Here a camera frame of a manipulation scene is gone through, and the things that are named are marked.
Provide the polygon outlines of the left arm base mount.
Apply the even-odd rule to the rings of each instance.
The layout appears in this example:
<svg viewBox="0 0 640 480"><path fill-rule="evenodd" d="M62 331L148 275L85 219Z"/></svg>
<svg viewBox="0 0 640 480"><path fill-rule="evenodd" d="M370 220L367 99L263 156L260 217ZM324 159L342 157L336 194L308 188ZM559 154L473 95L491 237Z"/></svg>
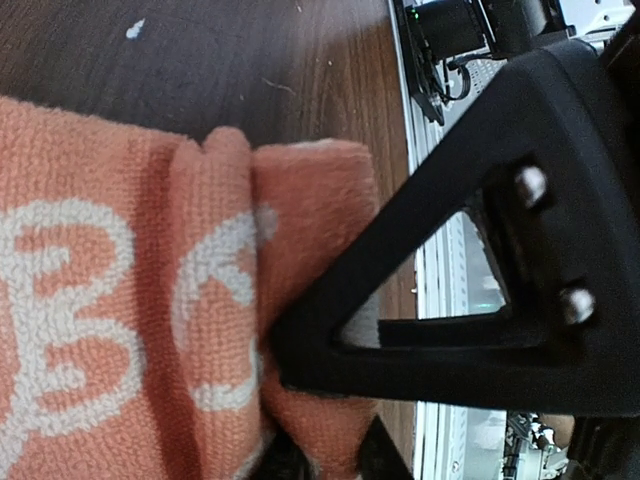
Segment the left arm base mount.
<svg viewBox="0 0 640 480"><path fill-rule="evenodd" d="M495 38L480 1L394 1L409 96L427 120L471 92L467 64L493 57Z"/></svg>

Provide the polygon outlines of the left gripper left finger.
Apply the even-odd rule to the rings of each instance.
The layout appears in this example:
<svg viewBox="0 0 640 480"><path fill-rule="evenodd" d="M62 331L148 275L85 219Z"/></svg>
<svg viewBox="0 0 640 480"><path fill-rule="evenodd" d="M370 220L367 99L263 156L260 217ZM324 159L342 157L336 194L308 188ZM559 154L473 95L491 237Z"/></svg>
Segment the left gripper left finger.
<svg viewBox="0 0 640 480"><path fill-rule="evenodd" d="M280 428L254 468L256 479L411 479L383 421L335 427L324 422L308 433Z"/></svg>

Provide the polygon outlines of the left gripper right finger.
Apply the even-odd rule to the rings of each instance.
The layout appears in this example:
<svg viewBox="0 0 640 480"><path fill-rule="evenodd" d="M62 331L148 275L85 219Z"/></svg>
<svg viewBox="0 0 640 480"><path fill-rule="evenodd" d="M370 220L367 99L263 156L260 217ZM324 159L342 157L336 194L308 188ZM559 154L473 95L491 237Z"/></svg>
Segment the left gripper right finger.
<svg viewBox="0 0 640 480"><path fill-rule="evenodd" d="M502 67L271 331L283 385L584 416L639 411L639 83L580 41ZM454 214L479 226L496 312L339 329Z"/></svg>

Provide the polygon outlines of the orange bunny pattern towel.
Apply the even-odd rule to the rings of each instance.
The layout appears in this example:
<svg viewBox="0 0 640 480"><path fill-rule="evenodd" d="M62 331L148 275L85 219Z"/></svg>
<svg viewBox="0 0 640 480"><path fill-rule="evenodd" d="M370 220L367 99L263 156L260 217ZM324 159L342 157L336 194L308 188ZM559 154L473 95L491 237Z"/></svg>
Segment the orange bunny pattern towel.
<svg viewBox="0 0 640 480"><path fill-rule="evenodd" d="M1 101L1 475L246 479L276 432L369 424L285 390L266 335L378 209L337 139L203 142Z"/></svg>

